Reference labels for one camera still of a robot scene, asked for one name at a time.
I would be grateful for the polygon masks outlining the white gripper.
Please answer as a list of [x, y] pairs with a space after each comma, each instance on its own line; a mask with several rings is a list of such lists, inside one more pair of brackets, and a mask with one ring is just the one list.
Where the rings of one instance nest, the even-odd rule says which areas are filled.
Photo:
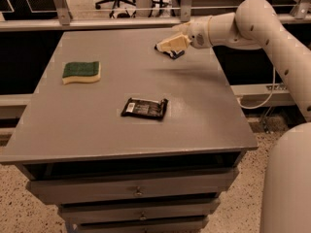
[[172, 29], [177, 32], [173, 36], [163, 39], [155, 44], [155, 48], [161, 52], [185, 50], [191, 43], [196, 49], [209, 49], [212, 43], [209, 35], [211, 16], [199, 17], [191, 22], [174, 25]]

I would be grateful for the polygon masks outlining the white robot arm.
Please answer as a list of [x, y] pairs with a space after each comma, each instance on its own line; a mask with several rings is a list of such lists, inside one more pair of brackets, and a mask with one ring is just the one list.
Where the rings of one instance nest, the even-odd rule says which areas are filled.
[[284, 91], [270, 87], [280, 105], [295, 104], [305, 122], [270, 151], [264, 176], [259, 233], [311, 233], [311, 51], [282, 24], [266, 0], [245, 0], [234, 13], [199, 17], [174, 27], [155, 44], [160, 52], [192, 46], [264, 50]]

